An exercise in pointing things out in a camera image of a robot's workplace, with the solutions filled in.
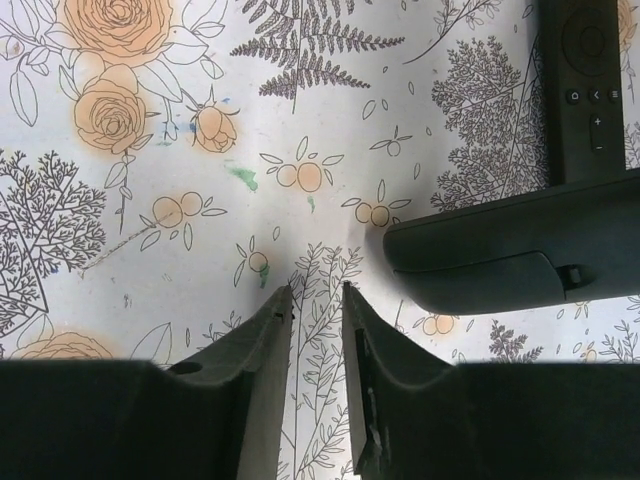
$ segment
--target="black remote control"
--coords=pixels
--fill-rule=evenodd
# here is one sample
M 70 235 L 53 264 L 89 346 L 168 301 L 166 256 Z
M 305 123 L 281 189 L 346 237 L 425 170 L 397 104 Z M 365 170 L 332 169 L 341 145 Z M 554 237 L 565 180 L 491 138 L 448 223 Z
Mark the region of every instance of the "black remote control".
M 538 0 L 552 185 L 625 170 L 617 0 Z

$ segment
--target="black plastic part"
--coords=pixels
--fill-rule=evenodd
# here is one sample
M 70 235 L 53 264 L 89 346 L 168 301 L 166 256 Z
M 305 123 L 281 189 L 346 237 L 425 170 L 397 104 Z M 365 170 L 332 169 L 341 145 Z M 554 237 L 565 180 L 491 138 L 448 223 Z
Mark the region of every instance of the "black plastic part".
M 625 170 L 617 0 L 538 0 L 550 182 Z
M 275 479 L 291 289 L 162 371 L 143 361 L 0 362 L 2 479 Z
M 460 364 L 345 284 L 342 331 L 362 480 L 640 478 L 640 367 Z
M 481 314 L 634 295 L 640 171 L 390 227 L 385 256 L 413 300 Z

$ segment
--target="green paint mark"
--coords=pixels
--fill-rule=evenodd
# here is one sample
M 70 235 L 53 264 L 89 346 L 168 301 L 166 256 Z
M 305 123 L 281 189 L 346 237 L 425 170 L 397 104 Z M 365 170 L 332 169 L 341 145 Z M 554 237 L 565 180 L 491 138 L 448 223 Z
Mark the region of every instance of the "green paint mark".
M 269 265 L 266 265 L 260 271 L 260 288 L 264 288 L 264 286 L 267 284 L 268 278 L 269 278 Z
M 258 183 L 254 180 L 256 172 L 252 172 L 246 168 L 227 168 L 227 170 L 229 170 L 231 175 L 242 180 L 252 192 L 258 189 Z

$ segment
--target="printed rose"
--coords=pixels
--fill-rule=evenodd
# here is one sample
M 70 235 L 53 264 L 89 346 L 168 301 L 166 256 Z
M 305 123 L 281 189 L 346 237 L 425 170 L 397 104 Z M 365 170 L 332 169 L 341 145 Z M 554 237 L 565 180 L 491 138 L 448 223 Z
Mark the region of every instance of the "printed rose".
M 636 23 L 633 23 L 633 10 L 629 0 L 618 0 L 618 29 L 620 31 L 620 51 L 629 50 L 631 40 L 636 34 Z
M 195 117 L 195 134 L 198 143 L 206 150 L 224 153 L 235 145 L 238 135 L 229 115 L 216 107 L 205 107 Z
M 81 48 L 130 67 L 155 59 L 169 35 L 169 0 L 60 0 L 58 21 Z
M 131 147 L 144 133 L 146 116 L 137 93 L 136 77 L 125 65 L 110 67 L 89 82 L 75 108 L 80 137 L 114 155 Z
M 14 359 L 102 359 L 111 354 L 95 340 L 77 333 L 63 333 L 16 350 Z

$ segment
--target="floral wallpaper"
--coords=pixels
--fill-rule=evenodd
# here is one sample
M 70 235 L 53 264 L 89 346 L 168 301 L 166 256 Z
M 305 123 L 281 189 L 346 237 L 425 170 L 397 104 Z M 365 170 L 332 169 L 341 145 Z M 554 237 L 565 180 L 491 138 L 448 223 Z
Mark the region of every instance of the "floral wallpaper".
M 637 5 L 618 1 L 628 168 Z M 640 361 L 638 296 L 436 315 L 382 260 L 388 225 L 547 186 L 535 18 L 503 0 L 2 2 L 0 358 L 166 367 L 288 283 L 278 480 L 355 478 L 346 280 L 453 363 Z

